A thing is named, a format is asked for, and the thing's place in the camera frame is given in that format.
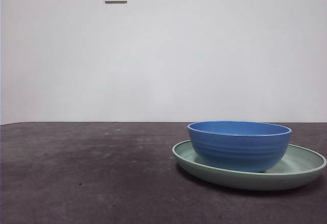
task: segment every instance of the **bowl rim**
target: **bowl rim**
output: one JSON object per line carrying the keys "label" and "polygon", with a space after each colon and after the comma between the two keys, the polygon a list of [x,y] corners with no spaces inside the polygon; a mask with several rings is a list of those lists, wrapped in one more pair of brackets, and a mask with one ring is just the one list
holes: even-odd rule
{"label": "bowl rim", "polygon": [[[242,135],[242,134],[233,134],[233,133],[218,133],[218,132],[208,132],[208,131],[204,131],[204,130],[199,130],[199,129],[194,129],[191,128],[192,125],[194,124],[199,124],[199,123],[209,123],[209,122],[235,122],[235,123],[256,123],[256,124],[268,124],[268,125],[273,125],[273,126],[278,126],[278,127],[282,127],[287,129],[286,132],[283,133],[271,133],[268,135]],[[200,133],[208,133],[211,135],[220,135],[220,136],[235,136],[235,137],[268,137],[268,136],[282,136],[282,135],[287,135],[288,133],[291,133],[292,130],[289,127],[286,126],[282,126],[282,125],[278,125],[278,124],[273,124],[273,123],[262,123],[262,122],[250,122],[250,121],[224,121],[224,120],[218,120],[218,121],[202,121],[202,122],[195,122],[195,123],[191,123],[188,125],[188,129],[189,130],[193,130],[196,132],[200,132]]]}

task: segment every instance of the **gray tabletop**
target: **gray tabletop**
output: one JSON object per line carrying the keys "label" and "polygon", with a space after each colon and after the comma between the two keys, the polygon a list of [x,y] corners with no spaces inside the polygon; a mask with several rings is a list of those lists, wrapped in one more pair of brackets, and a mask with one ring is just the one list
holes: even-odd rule
{"label": "gray tabletop", "polygon": [[[327,123],[281,123],[327,155]],[[187,123],[1,126],[1,223],[327,223],[327,171],[255,192],[193,177],[173,158]]]}

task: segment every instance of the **bowl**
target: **bowl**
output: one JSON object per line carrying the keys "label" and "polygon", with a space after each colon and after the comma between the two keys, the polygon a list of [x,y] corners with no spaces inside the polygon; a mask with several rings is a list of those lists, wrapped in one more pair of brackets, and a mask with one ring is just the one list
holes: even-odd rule
{"label": "bowl", "polygon": [[237,171],[262,172],[277,164],[292,130],[258,122],[209,121],[188,125],[195,152],[208,165]]}

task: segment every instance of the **plate rim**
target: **plate rim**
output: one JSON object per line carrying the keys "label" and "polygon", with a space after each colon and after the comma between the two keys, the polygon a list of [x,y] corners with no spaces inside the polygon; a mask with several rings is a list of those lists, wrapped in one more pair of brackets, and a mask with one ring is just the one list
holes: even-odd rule
{"label": "plate rim", "polygon": [[216,170],[216,171],[225,171],[225,172],[229,172],[229,173],[237,173],[237,174],[251,174],[251,175],[265,175],[265,176],[268,176],[268,175],[297,175],[297,174],[306,174],[306,173],[312,173],[312,172],[315,172],[315,171],[318,171],[318,170],[321,170],[323,169],[326,164],[327,164],[327,160],[326,158],[321,155],[320,153],[316,152],[316,151],[313,151],[313,150],[310,150],[308,148],[305,148],[305,147],[302,147],[302,146],[297,146],[297,145],[293,145],[293,144],[289,144],[288,146],[294,146],[294,147],[298,147],[302,150],[305,150],[305,151],[308,151],[308,152],[311,152],[313,154],[316,154],[317,156],[319,156],[320,158],[322,158],[323,160],[323,163],[322,165],[320,165],[319,167],[317,168],[314,168],[314,169],[310,169],[310,170],[305,170],[305,171],[301,171],[301,172],[293,172],[293,173],[260,173],[260,172],[247,172],[247,171],[237,171],[237,170],[230,170],[230,169],[222,169],[222,168],[216,168],[216,167],[212,167],[212,166],[208,166],[208,165],[204,165],[204,164],[199,164],[199,163],[196,163],[196,162],[192,162],[190,160],[187,160],[185,158],[182,158],[176,151],[175,151],[175,148],[183,143],[186,143],[186,142],[191,142],[191,140],[186,140],[186,141],[181,141],[179,143],[177,143],[176,145],[173,146],[172,148],[172,151],[174,153],[174,155],[185,161],[185,162],[188,162],[190,164],[194,164],[194,165],[197,165],[197,166],[200,166],[200,167],[204,167],[204,168],[208,168],[208,169],[213,169],[213,170]]}

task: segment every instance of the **plate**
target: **plate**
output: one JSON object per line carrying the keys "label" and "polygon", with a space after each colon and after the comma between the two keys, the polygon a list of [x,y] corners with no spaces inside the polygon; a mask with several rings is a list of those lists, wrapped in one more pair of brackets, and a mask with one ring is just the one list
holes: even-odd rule
{"label": "plate", "polygon": [[256,191],[286,190],[303,186],[318,178],[326,166],[324,156],[291,144],[274,167],[261,173],[208,166],[197,156],[190,140],[176,144],[173,153],[178,164],[195,177],[221,186]]}

